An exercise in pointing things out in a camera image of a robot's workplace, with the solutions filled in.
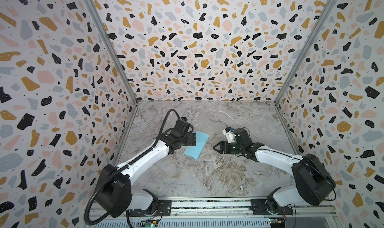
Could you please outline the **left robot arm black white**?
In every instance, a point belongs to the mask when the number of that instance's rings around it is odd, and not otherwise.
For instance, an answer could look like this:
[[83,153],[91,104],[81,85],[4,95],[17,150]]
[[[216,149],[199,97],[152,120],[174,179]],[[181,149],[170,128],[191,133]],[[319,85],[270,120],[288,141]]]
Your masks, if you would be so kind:
[[116,218],[129,210],[140,210],[148,216],[157,213],[159,198],[147,189],[134,191],[132,186],[159,160],[183,146],[196,146],[193,129],[187,118],[179,118],[173,128],[161,130],[156,140],[134,158],[117,166],[105,166],[87,203],[86,223],[95,225],[107,216]]

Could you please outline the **light blue paper sheet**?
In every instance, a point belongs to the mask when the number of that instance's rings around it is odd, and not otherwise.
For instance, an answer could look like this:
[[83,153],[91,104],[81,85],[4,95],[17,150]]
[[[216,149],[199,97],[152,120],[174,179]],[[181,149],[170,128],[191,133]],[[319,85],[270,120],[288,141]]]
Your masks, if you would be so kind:
[[209,139],[209,135],[200,131],[196,132],[196,145],[188,146],[184,151],[184,155],[192,157],[194,159],[198,159],[206,142]]

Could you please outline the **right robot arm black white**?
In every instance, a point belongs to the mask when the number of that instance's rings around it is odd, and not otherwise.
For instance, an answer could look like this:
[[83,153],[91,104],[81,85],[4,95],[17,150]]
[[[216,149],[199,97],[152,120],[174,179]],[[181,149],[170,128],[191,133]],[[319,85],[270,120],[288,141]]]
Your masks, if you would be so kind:
[[274,166],[294,178],[291,187],[273,190],[265,201],[265,208],[272,214],[277,209],[296,203],[308,203],[318,206],[335,191],[336,183],[313,154],[293,155],[270,148],[265,144],[253,142],[247,128],[223,130],[227,141],[221,141],[213,147],[220,154],[242,156],[255,162]]

